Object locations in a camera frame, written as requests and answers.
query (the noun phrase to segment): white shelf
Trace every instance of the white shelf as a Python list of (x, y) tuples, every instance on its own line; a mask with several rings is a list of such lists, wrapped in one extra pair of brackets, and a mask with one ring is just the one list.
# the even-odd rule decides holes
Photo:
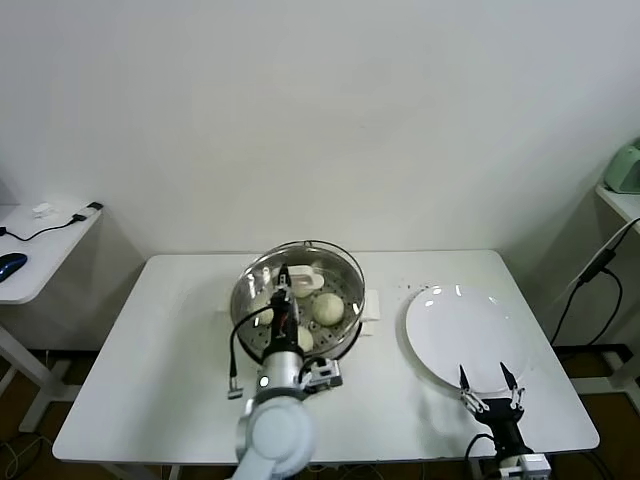
[[(0, 225), (25, 237), (43, 228), (65, 224), (78, 210), (79, 208), (61, 209), (55, 216), (36, 219), (27, 206), (0, 205)], [(0, 255), (19, 252), (28, 257), (27, 263), (20, 270), (0, 283), (0, 304), (22, 304), (33, 300), (96, 222), (100, 213), (97, 212), (84, 222), (43, 233), (29, 242), (21, 242), (9, 235), (0, 237)]]
[[(613, 210), (620, 215), (625, 222), (640, 217), (640, 195), (629, 193), (615, 193), (607, 190), (604, 186), (598, 185), (596, 193)], [(640, 233), (640, 222), (634, 225), (635, 230)]]

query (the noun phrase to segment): usb cable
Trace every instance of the usb cable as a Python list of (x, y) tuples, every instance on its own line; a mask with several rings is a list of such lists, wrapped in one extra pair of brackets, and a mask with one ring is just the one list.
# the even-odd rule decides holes
[(104, 205), (102, 205), (101, 203), (91, 202), (89, 205), (84, 207), (78, 213), (74, 213), (71, 216), (71, 220), (69, 220), (64, 225), (58, 225), (56, 227), (43, 228), (39, 232), (36, 232), (36, 233), (34, 233), (33, 235), (31, 235), (30, 237), (27, 237), (27, 238), (22, 238), (20, 235), (16, 235), (15, 233), (10, 232), (9, 230), (7, 230), (7, 227), (0, 227), (0, 237), (2, 237), (3, 235), (9, 235), (10, 237), (15, 238), (16, 240), (20, 240), (21, 242), (28, 242), (29, 240), (33, 240), (34, 238), (36, 238), (38, 235), (40, 235), (42, 233), (50, 232), (52, 230), (60, 230), (62, 228), (68, 227), (69, 225), (73, 225), (74, 223), (84, 222), (87, 218), (91, 217), (92, 215), (95, 215), (98, 211), (102, 210), (103, 206)]

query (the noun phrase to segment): white table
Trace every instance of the white table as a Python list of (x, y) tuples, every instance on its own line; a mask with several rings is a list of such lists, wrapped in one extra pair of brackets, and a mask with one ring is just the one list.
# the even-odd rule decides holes
[[(305, 402), (319, 430), (314, 463), (461, 458), (472, 436), (485, 431), (456, 391), (414, 365), (397, 336), (412, 294), (438, 283), (484, 288), (520, 323), (523, 345), (531, 349), (520, 422), (527, 444), (540, 452), (598, 445), (598, 432), (498, 254), (355, 256), (367, 288), (379, 292), (381, 320), (375, 335), (360, 338), (341, 360), (344, 385)], [(236, 463), (236, 423), (253, 392), (257, 366), (237, 349), (245, 397), (227, 400), (231, 323), (225, 310), (236, 278), (255, 257), (149, 260), (55, 441), (54, 455), (121, 465)], [(490, 442), (478, 442), (473, 451), (493, 453)]]
[[(625, 222), (640, 217), (640, 195), (615, 193), (602, 185), (596, 187), (596, 193)], [(640, 233), (640, 222), (633, 228)], [(613, 373), (608, 377), (574, 378), (572, 382), (576, 390), (585, 395), (624, 393), (640, 413), (640, 388), (635, 382), (635, 379), (640, 377), (640, 355), (635, 355), (627, 363), (623, 363), (615, 352), (606, 352), (603, 356)]]
[[(0, 206), (0, 226), (23, 238), (43, 229), (69, 221), (79, 208), (61, 208), (55, 216), (36, 219), (29, 207)], [(91, 228), (100, 212), (84, 222), (64, 229), (43, 233), (29, 242), (21, 242), (9, 235), (0, 237), (0, 255), (11, 252), (25, 253), (27, 263), (0, 283), (1, 304), (23, 304), (33, 300), (44, 288), (58, 267), (76, 244)], [(60, 380), (70, 362), (59, 361), (52, 370), (47, 369), (7, 330), (0, 326), (0, 355), (11, 363), (11, 368), (0, 380), (0, 395), (9, 385), (17, 370), (40, 387), (40, 391), (20, 424), (21, 432), (33, 432), (40, 423), (49, 403), (72, 402), (80, 387), (64, 385)]]

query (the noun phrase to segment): white plate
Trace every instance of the white plate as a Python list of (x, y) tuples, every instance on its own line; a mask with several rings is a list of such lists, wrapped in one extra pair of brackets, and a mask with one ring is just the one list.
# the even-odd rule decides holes
[(409, 305), (407, 336), (420, 361), (438, 378), (460, 388), (460, 365), (478, 393), (507, 390), (500, 362), (518, 379), (529, 360), (518, 340), (517, 318), (497, 299), (465, 285), (434, 286)]

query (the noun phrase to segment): green device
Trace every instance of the green device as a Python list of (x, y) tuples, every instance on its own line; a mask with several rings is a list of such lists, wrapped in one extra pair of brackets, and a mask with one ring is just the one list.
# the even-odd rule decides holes
[(640, 195), (640, 138), (617, 151), (604, 174), (604, 183), (614, 192)]

